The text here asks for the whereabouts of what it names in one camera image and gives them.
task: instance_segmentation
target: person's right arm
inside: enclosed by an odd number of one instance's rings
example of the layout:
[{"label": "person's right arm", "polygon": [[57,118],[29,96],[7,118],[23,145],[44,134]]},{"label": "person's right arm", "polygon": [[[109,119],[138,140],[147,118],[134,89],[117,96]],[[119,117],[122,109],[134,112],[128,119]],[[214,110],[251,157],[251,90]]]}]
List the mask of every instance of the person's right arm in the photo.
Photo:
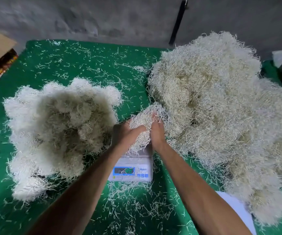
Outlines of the person's right arm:
[{"label": "person's right arm", "polygon": [[205,235],[251,235],[237,213],[166,142],[162,120],[154,117],[153,149],[166,166],[181,200]]}]

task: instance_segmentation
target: person's left arm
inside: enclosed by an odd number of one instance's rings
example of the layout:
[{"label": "person's left arm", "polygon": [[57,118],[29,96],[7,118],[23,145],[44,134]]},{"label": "person's left arm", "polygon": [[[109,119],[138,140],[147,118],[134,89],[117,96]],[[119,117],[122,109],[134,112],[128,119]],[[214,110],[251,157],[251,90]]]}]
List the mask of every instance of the person's left arm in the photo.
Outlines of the person's left arm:
[{"label": "person's left arm", "polygon": [[83,233],[116,162],[135,143],[138,135],[146,130],[145,126],[130,129],[129,122],[120,126],[120,138],[116,143],[41,214],[27,235]]}]

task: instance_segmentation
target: blue display frame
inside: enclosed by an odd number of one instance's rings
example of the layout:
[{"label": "blue display frame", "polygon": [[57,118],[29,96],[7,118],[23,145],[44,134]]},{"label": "blue display frame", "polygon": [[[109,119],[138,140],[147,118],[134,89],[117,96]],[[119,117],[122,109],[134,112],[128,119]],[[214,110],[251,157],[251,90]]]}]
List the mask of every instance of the blue display frame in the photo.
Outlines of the blue display frame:
[{"label": "blue display frame", "polygon": [[[127,173],[119,174],[119,173],[115,173],[115,168],[133,168],[133,173],[132,174],[127,174]],[[113,176],[115,176],[115,175],[134,176],[135,172],[136,172],[136,168],[135,167],[114,167],[113,168]]]}]

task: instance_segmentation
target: hand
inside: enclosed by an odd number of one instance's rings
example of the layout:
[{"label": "hand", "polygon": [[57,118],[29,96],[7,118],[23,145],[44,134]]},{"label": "hand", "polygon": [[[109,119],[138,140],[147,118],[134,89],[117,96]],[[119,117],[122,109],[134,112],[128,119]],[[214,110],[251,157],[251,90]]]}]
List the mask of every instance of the hand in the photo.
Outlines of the hand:
[{"label": "hand", "polygon": [[146,127],[144,125],[140,125],[137,128],[131,129],[129,127],[130,122],[131,119],[128,119],[127,121],[114,126],[113,131],[115,133],[113,133],[112,145],[121,144],[128,150],[130,146],[136,142],[139,134],[143,131],[146,131]]},{"label": "hand", "polygon": [[158,118],[157,115],[152,115],[154,121],[151,126],[151,141],[152,146],[155,151],[158,151],[166,142],[164,122],[161,118]]}]

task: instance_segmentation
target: forearm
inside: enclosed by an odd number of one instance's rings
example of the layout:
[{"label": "forearm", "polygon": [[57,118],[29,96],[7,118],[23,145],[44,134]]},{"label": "forearm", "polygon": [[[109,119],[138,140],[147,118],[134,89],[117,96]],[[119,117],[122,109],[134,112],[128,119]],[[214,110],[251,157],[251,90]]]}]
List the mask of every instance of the forearm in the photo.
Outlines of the forearm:
[{"label": "forearm", "polygon": [[110,147],[39,217],[27,234],[82,234],[112,168],[126,150],[120,144]]},{"label": "forearm", "polygon": [[237,213],[167,143],[157,152],[203,234],[251,234]]}]

